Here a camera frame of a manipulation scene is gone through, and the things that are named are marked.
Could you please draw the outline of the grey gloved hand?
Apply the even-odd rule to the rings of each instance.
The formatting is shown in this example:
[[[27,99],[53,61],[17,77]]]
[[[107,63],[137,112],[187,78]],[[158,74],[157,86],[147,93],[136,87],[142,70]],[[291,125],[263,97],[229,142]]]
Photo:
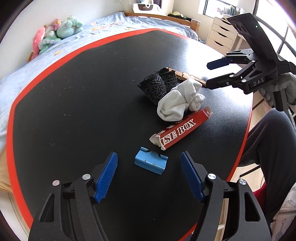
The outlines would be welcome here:
[[[295,88],[295,75],[292,73],[283,73],[278,76],[278,80],[274,83],[266,85],[260,88],[258,92],[266,100],[269,106],[276,106],[274,100],[272,99],[272,94],[274,92],[284,90],[287,95],[287,102],[291,109],[295,112],[295,98],[296,98],[296,88]]]

